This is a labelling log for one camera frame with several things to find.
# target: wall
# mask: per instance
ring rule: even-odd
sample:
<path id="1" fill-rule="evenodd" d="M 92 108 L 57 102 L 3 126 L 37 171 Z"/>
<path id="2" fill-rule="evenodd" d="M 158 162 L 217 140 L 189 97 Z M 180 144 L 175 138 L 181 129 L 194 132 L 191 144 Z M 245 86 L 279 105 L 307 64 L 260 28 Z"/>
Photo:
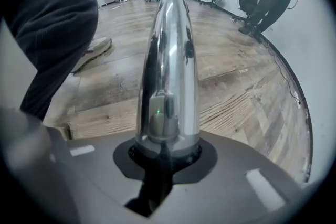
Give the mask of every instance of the wall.
<path id="1" fill-rule="evenodd" d="M 217 2 L 239 15 L 238 0 Z M 326 0 L 299 0 L 264 35 L 289 62 L 303 88 L 313 128 L 310 182 L 322 178 L 336 154 L 336 33 Z"/>

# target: white tape strip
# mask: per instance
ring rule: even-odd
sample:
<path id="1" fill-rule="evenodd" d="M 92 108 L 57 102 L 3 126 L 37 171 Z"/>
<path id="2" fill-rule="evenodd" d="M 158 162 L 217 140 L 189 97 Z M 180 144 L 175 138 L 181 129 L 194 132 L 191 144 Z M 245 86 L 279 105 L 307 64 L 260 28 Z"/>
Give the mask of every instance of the white tape strip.
<path id="1" fill-rule="evenodd" d="M 259 200 L 268 212 L 274 212 L 285 205 L 285 200 L 277 193 L 269 181 L 259 170 L 251 170 L 246 173 L 248 182 L 257 194 Z"/>
<path id="2" fill-rule="evenodd" d="M 87 146 L 73 148 L 73 149 L 70 150 L 70 153 L 73 157 L 75 157 L 75 156 L 87 154 L 87 153 L 90 153 L 90 152 L 93 152 L 93 151 L 95 151 L 94 146 L 87 145 Z"/>

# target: shiny metal tube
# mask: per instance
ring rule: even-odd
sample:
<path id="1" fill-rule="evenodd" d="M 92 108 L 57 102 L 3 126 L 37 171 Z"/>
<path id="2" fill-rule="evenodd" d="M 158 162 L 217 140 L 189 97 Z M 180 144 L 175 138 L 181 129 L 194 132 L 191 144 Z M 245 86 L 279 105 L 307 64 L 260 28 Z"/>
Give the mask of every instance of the shiny metal tube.
<path id="1" fill-rule="evenodd" d="M 185 0 L 161 0 L 140 87 L 136 140 L 158 153 L 193 147 L 199 139 L 198 73 Z"/>

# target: black pants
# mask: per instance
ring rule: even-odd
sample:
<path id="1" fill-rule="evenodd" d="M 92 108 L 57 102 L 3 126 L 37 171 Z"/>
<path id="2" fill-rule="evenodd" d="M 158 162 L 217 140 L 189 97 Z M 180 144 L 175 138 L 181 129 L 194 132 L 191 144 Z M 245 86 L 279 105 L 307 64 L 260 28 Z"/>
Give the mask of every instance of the black pants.
<path id="1" fill-rule="evenodd" d="M 255 27 L 260 20 L 262 20 L 257 26 L 257 30 L 264 32 L 281 17 L 286 11 L 290 1 L 291 0 L 259 0 L 253 14 L 247 21 L 247 24 L 250 27 Z"/>
<path id="2" fill-rule="evenodd" d="M 15 0 L 5 19 L 37 69 L 21 110 L 43 120 L 52 97 L 93 39 L 97 0 Z"/>

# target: black baseboard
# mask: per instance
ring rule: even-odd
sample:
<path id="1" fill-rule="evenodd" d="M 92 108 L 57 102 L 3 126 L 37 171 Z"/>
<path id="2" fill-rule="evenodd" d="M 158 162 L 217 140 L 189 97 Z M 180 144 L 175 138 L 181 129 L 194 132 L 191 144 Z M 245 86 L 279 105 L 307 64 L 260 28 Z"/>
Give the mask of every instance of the black baseboard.
<path id="1" fill-rule="evenodd" d="M 211 1 L 209 2 L 205 2 L 205 1 L 202 1 L 202 0 L 195 0 L 197 2 L 200 2 L 200 3 L 211 3 Z M 222 12 L 225 12 L 233 17 L 238 17 L 237 15 L 233 14 L 232 12 L 229 12 L 228 10 L 224 9 L 224 8 L 221 8 L 219 7 L 217 4 L 214 4 L 214 7 L 218 10 L 221 10 Z M 280 58 L 280 60 L 282 61 L 282 63 L 285 65 L 285 67 L 287 68 L 288 72 L 290 73 L 290 75 L 292 76 L 293 78 L 293 81 L 295 83 L 295 86 L 296 88 L 298 89 L 299 91 L 299 95 L 301 96 L 301 101 L 302 101 L 302 104 L 304 106 L 305 109 L 307 109 L 307 114 L 308 114 L 308 118 L 307 118 L 307 122 L 306 124 L 308 125 L 308 128 L 309 128 L 309 139 L 310 139 L 310 154 L 309 154 L 309 160 L 308 160 L 308 169 L 307 169 L 307 178 L 305 178 L 305 182 L 308 182 L 309 180 L 309 177 L 310 177 L 310 171 L 311 171 L 311 164 L 312 164 L 312 158 L 313 158 L 313 129 L 312 129 L 312 123 L 311 123 L 311 117 L 310 117 L 310 112 L 309 112 L 309 108 L 308 108 L 308 104 L 307 104 L 307 100 L 306 100 L 306 97 L 303 93 L 303 89 L 300 85 L 300 82 L 297 78 L 297 76 L 295 75 L 293 69 L 290 67 L 289 63 L 287 62 L 287 60 L 285 59 L 285 57 L 281 54 L 281 52 L 276 48 L 276 46 L 274 46 L 274 44 L 269 41 L 264 35 L 261 35 L 262 39 L 267 43 L 269 44 L 269 46 L 271 47 L 271 49 L 277 54 L 277 56 Z"/>

